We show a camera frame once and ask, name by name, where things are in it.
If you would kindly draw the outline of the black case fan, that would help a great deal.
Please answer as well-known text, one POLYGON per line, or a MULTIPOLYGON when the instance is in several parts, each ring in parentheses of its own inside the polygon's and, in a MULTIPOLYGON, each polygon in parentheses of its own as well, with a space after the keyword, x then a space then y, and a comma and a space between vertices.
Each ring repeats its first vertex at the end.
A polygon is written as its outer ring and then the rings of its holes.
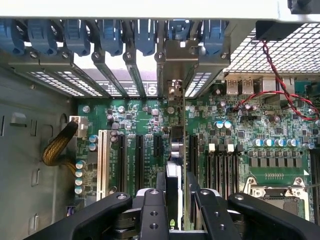
POLYGON ((283 23, 272 20, 258 20, 255 23, 255 38, 259 41, 267 42, 282 41, 301 26, 301 23, 283 23))

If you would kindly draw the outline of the grey metal PC case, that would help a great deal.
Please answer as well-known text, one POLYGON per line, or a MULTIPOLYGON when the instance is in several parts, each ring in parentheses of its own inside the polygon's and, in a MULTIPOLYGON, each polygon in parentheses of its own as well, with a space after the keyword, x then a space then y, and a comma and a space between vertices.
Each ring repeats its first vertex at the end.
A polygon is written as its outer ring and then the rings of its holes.
MULTIPOLYGON (((24 55, 0 49, 0 240, 24 240, 40 230, 93 204, 75 197, 80 100, 110 99, 114 93, 128 98, 167 99, 163 90, 165 43, 170 20, 198 22, 197 63, 191 73, 212 76, 194 97, 216 92, 216 85, 252 79, 254 94, 266 95, 267 103, 279 102, 292 111, 281 77, 306 87, 308 105, 320 117, 320 0, 0 0, 0 19, 14 19, 25 45, 24 55), (51 21, 57 43, 56 55, 35 50, 28 37, 28 20, 51 21), (85 21, 90 54, 78 56, 67 48, 66 20, 85 21), (98 20, 120 20, 123 53, 111 56, 101 48, 98 20), (134 21, 155 21, 155 53, 149 56, 135 47, 134 21), (222 51, 206 55, 202 41, 205 20, 226 21, 222 51), (280 41, 256 39, 257 21, 302 24, 280 41), (60 77, 70 71, 102 96, 91 96, 60 77), (46 84, 28 72, 44 72, 84 94, 72 96, 46 84), (284 92, 259 90, 259 78, 275 76, 284 92)), ((167 240, 207 240, 204 230, 170 229, 167 240)))

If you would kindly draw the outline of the white PCI expansion slot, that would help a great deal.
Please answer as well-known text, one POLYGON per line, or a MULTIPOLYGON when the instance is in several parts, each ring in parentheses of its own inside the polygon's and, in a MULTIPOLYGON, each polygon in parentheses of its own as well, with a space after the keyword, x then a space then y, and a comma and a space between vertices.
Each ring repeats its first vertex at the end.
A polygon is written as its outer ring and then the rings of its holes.
POLYGON ((106 197, 106 191, 108 187, 108 131, 98 131, 98 151, 97 151, 97 191, 96 200, 99 201, 106 197))

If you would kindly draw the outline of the white power connector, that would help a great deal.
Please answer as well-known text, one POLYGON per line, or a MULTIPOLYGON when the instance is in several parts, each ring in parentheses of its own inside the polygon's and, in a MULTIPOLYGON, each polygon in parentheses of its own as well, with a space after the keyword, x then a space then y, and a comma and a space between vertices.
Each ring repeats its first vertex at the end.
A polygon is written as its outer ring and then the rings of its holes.
POLYGON ((74 121, 78 124, 78 128, 74 134, 74 137, 83 140, 86 139, 89 128, 88 118, 85 116, 71 115, 69 117, 69 121, 74 121))

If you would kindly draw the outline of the blue slot retention clip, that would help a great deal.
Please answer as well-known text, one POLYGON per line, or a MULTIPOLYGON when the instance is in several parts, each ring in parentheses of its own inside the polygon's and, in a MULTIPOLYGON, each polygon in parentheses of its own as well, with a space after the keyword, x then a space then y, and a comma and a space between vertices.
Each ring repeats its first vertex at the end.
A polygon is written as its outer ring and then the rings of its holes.
POLYGON ((16 20, 0 18, 0 49, 16 56, 25 54, 23 36, 17 28, 16 20))
POLYGON ((143 56, 155 53, 155 21, 152 19, 138 19, 134 21, 134 45, 143 56))
POLYGON ((198 22, 188 19, 173 19, 168 22, 168 39, 185 42, 198 39, 198 22))
POLYGON ((118 19, 99 19, 97 23, 101 48, 112 57, 122 55, 121 21, 118 19))
POLYGON ((47 56, 55 56, 58 45, 49 19, 29 19, 27 32, 31 46, 47 56))
POLYGON ((225 40, 225 20, 204 20, 202 42, 206 56, 218 54, 223 49, 225 40))
POLYGON ((64 38, 67 48, 79 57, 90 54, 91 43, 84 20, 67 19, 64 22, 64 38))

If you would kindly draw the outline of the green motherboard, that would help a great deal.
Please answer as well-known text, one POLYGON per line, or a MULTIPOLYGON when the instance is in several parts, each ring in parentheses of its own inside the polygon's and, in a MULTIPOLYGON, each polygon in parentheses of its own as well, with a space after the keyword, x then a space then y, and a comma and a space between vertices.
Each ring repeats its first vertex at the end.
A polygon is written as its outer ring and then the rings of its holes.
MULTIPOLYGON (((189 136, 198 138, 196 181, 206 186, 206 150, 219 145, 221 197, 225 198, 225 139, 231 139, 234 152, 238 143, 243 152, 238 166, 238 192, 243 193, 249 177, 259 185, 292 185, 301 177, 309 195, 310 222, 320 225, 320 117, 308 105, 306 87, 300 82, 292 95, 292 111, 279 102, 267 103, 267 96, 249 98, 228 95, 222 84, 214 94, 185 99, 186 171, 184 172, 183 229, 193 230, 186 174, 191 172, 189 136)), ((118 189, 118 136, 125 136, 125 192, 136 195, 144 188, 157 187, 157 174, 165 173, 169 160, 169 116, 167 100, 131 93, 122 98, 115 92, 109 99, 80 100, 77 116, 87 117, 86 139, 76 141, 75 197, 86 206, 97 201, 98 131, 107 130, 106 196, 118 189), (144 136, 144 186, 136 191, 136 135, 144 136), (162 136, 162 157, 154 157, 154 135, 162 136)))

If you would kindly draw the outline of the metal CPU socket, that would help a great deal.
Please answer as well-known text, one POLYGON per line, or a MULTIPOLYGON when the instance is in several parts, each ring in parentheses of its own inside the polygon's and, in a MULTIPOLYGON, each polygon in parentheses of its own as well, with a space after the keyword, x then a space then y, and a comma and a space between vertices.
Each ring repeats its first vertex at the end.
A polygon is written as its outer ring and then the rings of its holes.
POLYGON ((246 180, 243 193, 307 221, 311 219, 309 194, 301 177, 296 177, 291 185, 262 185, 250 176, 246 180))

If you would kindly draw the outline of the short black expansion slot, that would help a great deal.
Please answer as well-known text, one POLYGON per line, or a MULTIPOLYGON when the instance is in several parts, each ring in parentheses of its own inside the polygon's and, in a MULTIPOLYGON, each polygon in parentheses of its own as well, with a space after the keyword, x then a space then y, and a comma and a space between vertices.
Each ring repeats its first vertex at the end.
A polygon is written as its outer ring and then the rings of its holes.
POLYGON ((153 136, 153 156, 160 158, 163 155, 163 139, 161 135, 153 136))

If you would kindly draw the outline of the perforated metal slot cover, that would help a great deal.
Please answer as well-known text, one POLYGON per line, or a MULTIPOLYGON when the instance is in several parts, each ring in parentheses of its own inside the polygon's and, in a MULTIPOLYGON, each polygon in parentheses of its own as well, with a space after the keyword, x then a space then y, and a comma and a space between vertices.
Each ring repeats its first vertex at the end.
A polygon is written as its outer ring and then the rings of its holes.
POLYGON ((185 91, 186 98, 193 98, 212 76, 211 72, 197 72, 185 91))
POLYGON ((76 76, 71 71, 57 71, 56 72, 60 77, 68 81, 69 83, 75 85, 76 87, 80 88, 87 94, 89 94, 92 97, 102 97, 103 95, 96 91, 92 86, 87 84, 85 81, 80 79, 78 76, 76 76))
POLYGON ((57 80, 56 78, 42 72, 42 71, 30 71, 27 72, 29 75, 35 77, 36 79, 42 81, 43 83, 49 84, 50 86, 63 91, 64 93, 70 94, 74 97, 84 97, 85 95, 74 88, 66 85, 65 83, 57 80))

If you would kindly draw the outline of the metal rear port block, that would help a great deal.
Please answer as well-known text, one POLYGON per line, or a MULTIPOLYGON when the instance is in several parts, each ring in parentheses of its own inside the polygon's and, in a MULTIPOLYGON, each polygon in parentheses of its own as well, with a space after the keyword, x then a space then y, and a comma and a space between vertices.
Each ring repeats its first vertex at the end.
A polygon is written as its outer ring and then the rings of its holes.
MULTIPOLYGON (((286 91, 289 94, 295 93, 295 82, 294 79, 289 76, 282 76, 281 80, 285 84, 286 91)), ((268 92, 268 91, 278 91, 278 92, 284 92, 283 88, 281 87, 281 84, 276 81, 276 77, 274 75, 267 75, 262 76, 258 79, 259 83, 259 90, 262 92, 268 92)))

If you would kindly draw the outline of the long black expansion slot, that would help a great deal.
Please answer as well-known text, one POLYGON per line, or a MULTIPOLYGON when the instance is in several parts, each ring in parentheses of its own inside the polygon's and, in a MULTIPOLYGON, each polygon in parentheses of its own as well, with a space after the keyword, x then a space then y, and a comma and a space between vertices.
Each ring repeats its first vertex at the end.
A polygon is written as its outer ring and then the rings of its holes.
POLYGON ((121 134, 118 136, 118 149, 117 149, 117 163, 118 163, 117 183, 118 183, 118 190, 120 192, 126 191, 125 148, 126 148, 125 136, 123 134, 121 134))
POLYGON ((144 136, 135 136, 135 187, 136 191, 144 187, 144 136))
POLYGON ((197 177, 198 175, 198 137, 190 135, 188 140, 188 158, 190 171, 197 177))

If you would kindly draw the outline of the metal USB port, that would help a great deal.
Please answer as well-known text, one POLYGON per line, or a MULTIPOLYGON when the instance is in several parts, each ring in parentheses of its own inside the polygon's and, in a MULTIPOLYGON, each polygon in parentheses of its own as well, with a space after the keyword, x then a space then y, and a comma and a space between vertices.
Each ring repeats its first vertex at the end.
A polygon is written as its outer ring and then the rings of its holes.
POLYGON ((242 94, 253 95, 254 92, 254 81, 251 78, 242 80, 242 94))
POLYGON ((227 95, 239 94, 239 81, 237 79, 227 79, 225 82, 227 95))

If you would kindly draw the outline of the black RAM slot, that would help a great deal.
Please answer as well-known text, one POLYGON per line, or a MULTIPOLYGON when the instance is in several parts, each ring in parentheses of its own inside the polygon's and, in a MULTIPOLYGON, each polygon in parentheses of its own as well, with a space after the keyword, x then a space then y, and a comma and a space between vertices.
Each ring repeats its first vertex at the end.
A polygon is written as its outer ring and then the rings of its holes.
POLYGON ((221 162, 220 162, 220 149, 217 145, 217 150, 214 154, 215 158, 215 189, 222 194, 222 184, 221 184, 221 162))
POLYGON ((234 153, 234 144, 232 140, 225 139, 224 140, 224 191, 225 191, 225 198, 227 199, 228 196, 233 192, 233 153, 234 153))
POLYGON ((236 193, 239 190, 239 163, 242 156, 244 147, 241 143, 238 143, 235 147, 235 151, 232 155, 233 157, 233 192, 236 193))
POLYGON ((206 187, 208 189, 215 188, 215 145, 209 144, 208 150, 205 152, 205 167, 206 167, 206 187))

